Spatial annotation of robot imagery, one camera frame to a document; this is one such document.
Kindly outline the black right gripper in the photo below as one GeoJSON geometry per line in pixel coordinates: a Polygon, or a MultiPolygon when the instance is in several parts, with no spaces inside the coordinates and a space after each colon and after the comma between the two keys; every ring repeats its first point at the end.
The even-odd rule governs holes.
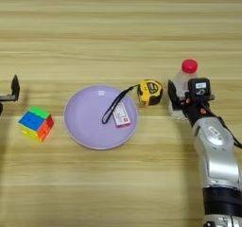
{"type": "Polygon", "coordinates": [[[190,96],[183,88],[177,87],[172,80],[168,81],[167,92],[173,110],[182,110],[189,120],[198,120],[204,116],[215,116],[209,102],[215,99],[210,96],[190,96]]]}

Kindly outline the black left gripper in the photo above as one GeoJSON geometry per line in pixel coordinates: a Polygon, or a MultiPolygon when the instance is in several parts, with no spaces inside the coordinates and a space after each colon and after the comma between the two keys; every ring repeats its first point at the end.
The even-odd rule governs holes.
{"type": "MultiPolygon", "coordinates": [[[[13,101],[17,101],[20,94],[20,84],[17,76],[13,77],[12,83],[11,83],[11,98],[13,101]]],[[[10,101],[11,100],[10,95],[8,96],[0,96],[0,115],[3,112],[3,102],[10,101]]]]}

